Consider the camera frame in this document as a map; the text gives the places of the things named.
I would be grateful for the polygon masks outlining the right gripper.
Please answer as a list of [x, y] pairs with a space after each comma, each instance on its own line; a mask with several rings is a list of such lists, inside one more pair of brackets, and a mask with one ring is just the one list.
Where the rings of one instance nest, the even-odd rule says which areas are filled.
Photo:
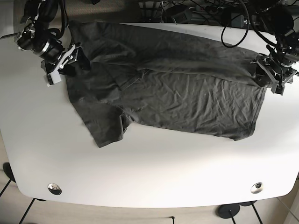
[[55, 85], [62, 81], [61, 75], [65, 74], [65, 70], [70, 64], [78, 63], [82, 70], [90, 70], [91, 64], [89, 59], [85, 56], [81, 43], [71, 44], [67, 51], [62, 54], [54, 63], [42, 60], [41, 68], [45, 71], [45, 82], [48, 87]]

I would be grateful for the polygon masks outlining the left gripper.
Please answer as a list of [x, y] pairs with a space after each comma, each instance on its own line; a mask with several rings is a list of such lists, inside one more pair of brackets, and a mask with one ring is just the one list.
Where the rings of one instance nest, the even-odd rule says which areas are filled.
[[283, 95], [285, 85], [293, 83], [293, 77], [299, 72], [292, 66], [295, 62], [290, 60], [278, 60], [277, 54], [259, 54], [251, 62], [256, 66], [256, 81], [260, 85], [267, 85], [274, 94]]

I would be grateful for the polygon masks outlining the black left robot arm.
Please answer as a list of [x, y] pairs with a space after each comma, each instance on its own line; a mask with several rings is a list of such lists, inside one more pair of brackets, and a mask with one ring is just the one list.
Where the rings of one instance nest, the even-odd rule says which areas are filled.
[[256, 74], [271, 92], [282, 95], [286, 83], [292, 83], [299, 72], [292, 66], [299, 61], [299, 33], [294, 30], [293, 17], [299, 7], [285, 0], [252, 0], [249, 22], [254, 32], [264, 40], [268, 55], [259, 54], [253, 63]]

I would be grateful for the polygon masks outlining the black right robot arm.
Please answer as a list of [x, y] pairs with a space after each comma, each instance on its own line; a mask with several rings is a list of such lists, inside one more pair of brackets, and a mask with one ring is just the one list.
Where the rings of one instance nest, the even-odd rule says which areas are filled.
[[90, 70], [90, 61], [81, 44], [73, 43], [65, 49], [60, 40], [68, 26], [64, 0], [26, 1], [21, 24], [25, 28], [17, 35], [18, 48], [43, 59], [41, 67], [48, 86], [61, 82], [61, 75], [75, 76], [73, 63], [82, 70]]

